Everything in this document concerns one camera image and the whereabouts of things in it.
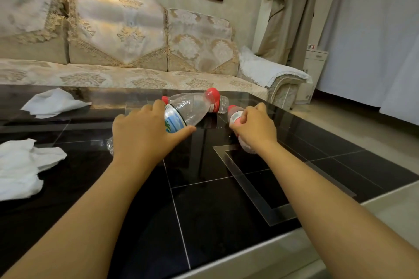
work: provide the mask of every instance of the forearm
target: forearm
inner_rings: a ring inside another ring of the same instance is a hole
[[[149,168],[112,163],[3,278],[106,278],[123,220]]]
[[[364,207],[276,144],[261,153],[337,278],[413,278],[419,252]]]

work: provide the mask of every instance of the white curtain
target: white curtain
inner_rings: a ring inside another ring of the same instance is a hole
[[[418,37],[419,0],[334,0],[317,88],[419,124]]]

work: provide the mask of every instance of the curtain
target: curtain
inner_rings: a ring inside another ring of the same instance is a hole
[[[273,0],[270,19],[256,52],[267,60],[302,70],[316,0]]]
[[[417,124],[418,37],[418,0],[334,0],[317,88]]]

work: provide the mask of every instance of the beige curtain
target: beige curtain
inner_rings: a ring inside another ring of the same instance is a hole
[[[316,0],[273,0],[257,55],[302,70]]]

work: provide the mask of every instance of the white towel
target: white towel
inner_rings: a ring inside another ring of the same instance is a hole
[[[60,88],[36,94],[21,108],[28,111],[36,118],[49,118],[57,116],[62,112],[85,107],[92,103],[77,101],[73,96]]]
[[[67,157],[61,148],[36,148],[35,141],[11,140],[0,145],[0,201],[39,193],[44,182],[38,173]]]
[[[253,54],[246,46],[240,50],[240,69],[259,86],[270,87],[278,76],[291,74],[312,83],[311,76],[290,66],[277,64]]]

